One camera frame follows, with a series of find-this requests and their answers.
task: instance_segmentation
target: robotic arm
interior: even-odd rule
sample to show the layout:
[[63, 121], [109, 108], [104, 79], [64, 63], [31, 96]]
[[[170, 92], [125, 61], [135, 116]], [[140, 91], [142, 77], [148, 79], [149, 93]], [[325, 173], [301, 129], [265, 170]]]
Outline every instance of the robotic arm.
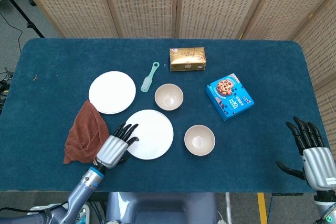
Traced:
[[321, 218], [315, 224], [336, 223], [336, 166], [330, 149], [324, 146], [321, 134], [312, 123], [306, 123], [294, 116], [298, 125], [286, 122], [291, 130], [303, 162], [303, 172], [288, 168], [278, 161], [278, 167], [285, 173], [306, 180], [317, 191], [314, 196]]
[[106, 168], [115, 167], [123, 161], [127, 148], [139, 139], [132, 137], [129, 139], [138, 124], [125, 126], [121, 124], [112, 136], [105, 141], [97, 154], [94, 166], [90, 167], [83, 175], [82, 179], [68, 197], [69, 208], [66, 210], [62, 206], [46, 209], [35, 215], [28, 215], [18, 218], [0, 218], [0, 224], [73, 224], [81, 207], [89, 199], [95, 189], [104, 178]]

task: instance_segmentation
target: cookie package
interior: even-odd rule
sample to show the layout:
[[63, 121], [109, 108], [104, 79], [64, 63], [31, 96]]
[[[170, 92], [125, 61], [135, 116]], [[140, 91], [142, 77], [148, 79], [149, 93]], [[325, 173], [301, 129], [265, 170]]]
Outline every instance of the cookie package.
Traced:
[[254, 105], [234, 73], [208, 84], [205, 92], [224, 121]]
[[204, 47], [171, 48], [170, 71], [204, 70], [206, 64]]

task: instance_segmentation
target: gray carpet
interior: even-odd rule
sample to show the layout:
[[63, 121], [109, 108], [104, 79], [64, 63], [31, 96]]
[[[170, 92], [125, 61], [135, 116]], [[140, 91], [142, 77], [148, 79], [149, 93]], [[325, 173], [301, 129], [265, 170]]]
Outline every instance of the gray carpet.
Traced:
[[[31, 6], [28, 0], [15, 0], [24, 10], [27, 16], [35, 23], [45, 37], [58, 37], [55, 29], [46, 19], [37, 6]], [[0, 13], [8, 22], [23, 31], [20, 43], [21, 47], [30, 39], [37, 38], [36, 33], [26, 27], [26, 21], [8, 0], [0, 2]], [[14, 71], [19, 58], [19, 46], [17, 38], [19, 31], [9, 27], [0, 17], [0, 72], [4, 67]], [[15, 207], [29, 209], [32, 206], [61, 203], [66, 200], [65, 192], [0, 192], [0, 208]], [[266, 194], [267, 211], [270, 204], [270, 194]], [[225, 216], [225, 197], [218, 194], [218, 206], [223, 217]], [[260, 223], [258, 200], [256, 194], [232, 193], [230, 194], [232, 205], [232, 218], [234, 224]], [[0, 216], [17, 216], [14, 212], [1, 212]], [[91, 223], [98, 223], [94, 214], [91, 215]], [[304, 196], [277, 196], [273, 198], [269, 224], [310, 224], [318, 218], [312, 195]]]

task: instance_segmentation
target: yellow tape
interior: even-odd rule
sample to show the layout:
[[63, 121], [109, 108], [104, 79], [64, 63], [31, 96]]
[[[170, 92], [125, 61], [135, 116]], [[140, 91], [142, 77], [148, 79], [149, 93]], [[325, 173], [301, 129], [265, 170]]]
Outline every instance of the yellow tape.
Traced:
[[260, 214], [260, 224], [267, 224], [267, 214], [264, 193], [258, 193], [258, 205]]

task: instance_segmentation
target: yellow box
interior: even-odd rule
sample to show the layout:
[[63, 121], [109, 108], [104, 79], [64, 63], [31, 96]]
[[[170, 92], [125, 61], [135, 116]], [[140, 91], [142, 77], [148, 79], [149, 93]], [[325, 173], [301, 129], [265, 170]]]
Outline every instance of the yellow box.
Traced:
[[204, 47], [170, 49], [170, 71], [200, 71], [205, 64]]

